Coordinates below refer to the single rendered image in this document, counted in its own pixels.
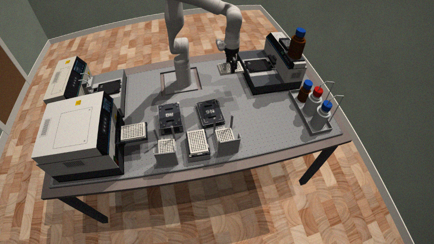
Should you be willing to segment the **red bottle cap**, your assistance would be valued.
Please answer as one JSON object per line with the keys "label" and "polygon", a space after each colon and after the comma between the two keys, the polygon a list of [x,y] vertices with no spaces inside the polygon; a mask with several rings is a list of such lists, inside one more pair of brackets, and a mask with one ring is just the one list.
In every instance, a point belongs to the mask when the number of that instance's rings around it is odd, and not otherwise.
{"label": "red bottle cap", "polygon": [[320,88],[320,90],[319,90],[319,86],[316,86],[313,90],[313,94],[317,97],[320,97],[322,95],[322,93],[323,93],[323,89]]}

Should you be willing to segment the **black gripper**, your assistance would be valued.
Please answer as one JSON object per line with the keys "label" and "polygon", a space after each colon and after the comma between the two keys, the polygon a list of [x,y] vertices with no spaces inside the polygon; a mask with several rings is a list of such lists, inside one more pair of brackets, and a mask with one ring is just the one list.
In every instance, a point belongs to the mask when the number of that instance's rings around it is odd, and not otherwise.
{"label": "black gripper", "polygon": [[[224,49],[225,54],[226,54],[226,62],[230,64],[230,73],[234,74],[235,73],[235,69],[237,69],[237,59],[236,59],[236,54],[239,52],[239,48],[238,49],[228,49],[225,48]],[[231,62],[232,61],[232,62]]]}

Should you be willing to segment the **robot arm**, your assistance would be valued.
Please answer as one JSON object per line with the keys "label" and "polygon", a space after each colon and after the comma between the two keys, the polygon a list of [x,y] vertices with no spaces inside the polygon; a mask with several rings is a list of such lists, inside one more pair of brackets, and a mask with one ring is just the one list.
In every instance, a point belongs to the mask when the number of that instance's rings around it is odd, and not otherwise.
{"label": "robot arm", "polygon": [[178,54],[174,58],[176,81],[179,87],[186,88],[191,85],[189,41],[187,38],[175,38],[184,25],[182,2],[200,7],[215,15],[226,16],[225,39],[224,41],[216,39],[219,51],[224,51],[225,48],[239,48],[242,14],[238,7],[221,0],[166,0],[165,23],[169,48],[171,54]]}

